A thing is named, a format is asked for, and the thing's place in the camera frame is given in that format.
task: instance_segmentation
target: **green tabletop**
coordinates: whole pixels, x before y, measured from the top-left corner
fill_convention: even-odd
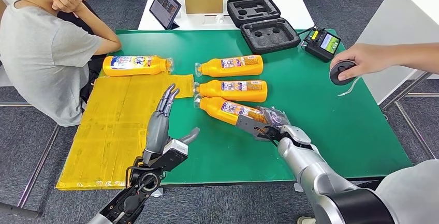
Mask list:
[[[251,54],[241,33],[221,31],[119,31],[122,50],[115,55],[172,57],[174,74],[193,74],[194,63],[212,58]],[[267,101],[247,106],[274,106],[285,111],[291,124],[302,128],[324,159],[345,178],[388,175],[411,166],[397,137],[384,119],[362,79],[343,97],[350,84],[329,80],[329,64],[296,47],[262,56],[259,76],[220,80],[265,80]],[[195,78],[205,83],[213,78]],[[201,132],[189,146],[189,157],[168,172],[163,184],[224,184],[294,180],[288,166],[270,142],[255,141],[235,126],[195,109],[193,98],[177,99],[172,107],[169,134]]]

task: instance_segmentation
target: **robot finger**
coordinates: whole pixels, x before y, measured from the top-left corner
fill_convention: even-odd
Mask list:
[[[168,101],[169,95],[171,94],[171,91],[174,89],[175,84],[171,84],[163,93],[162,98],[160,99],[160,101],[157,104],[157,109],[155,111],[161,111],[163,112],[165,106],[166,106],[166,102]]]
[[[197,138],[199,133],[200,133],[200,128],[196,127],[192,129],[192,131],[188,135],[179,138],[179,140],[185,143],[186,145],[189,145],[190,143],[192,143],[192,141],[194,141]]]
[[[171,93],[171,95],[168,98],[168,101],[166,103],[165,109],[163,109],[163,113],[165,114],[165,116],[169,116],[170,112],[171,112],[171,108],[172,108],[172,103],[174,102],[175,97],[177,96],[177,94],[180,92],[180,89],[177,88],[175,89],[174,92]]]

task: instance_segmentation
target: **tablet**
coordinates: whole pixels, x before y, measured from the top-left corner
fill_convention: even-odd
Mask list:
[[[177,0],[154,0],[150,12],[166,30],[169,30],[180,8],[181,4]]]

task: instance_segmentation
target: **yellow mat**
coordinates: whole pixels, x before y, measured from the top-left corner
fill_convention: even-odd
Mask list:
[[[193,75],[165,73],[98,78],[56,188],[123,188],[125,170],[142,154],[148,120],[163,92],[175,83],[177,98],[192,97],[193,81]]]

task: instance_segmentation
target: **orange plastic bottle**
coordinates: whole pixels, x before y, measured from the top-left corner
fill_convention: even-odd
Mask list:
[[[264,69],[260,55],[243,57],[214,58],[204,64],[195,64],[195,75],[208,75],[214,78],[231,76],[259,75]]]
[[[257,109],[224,100],[221,97],[195,97],[195,107],[201,108],[213,118],[236,125],[238,115],[242,114],[265,123],[263,113]]]
[[[173,71],[173,60],[159,56],[108,56],[104,59],[103,69],[111,77],[140,74],[156,75],[162,71]]]
[[[261,80],[226,81],[212,80],[208,83],[195,83],[195,94],[219,96],[231,101],[263,102],[267,99],[267,83]]]

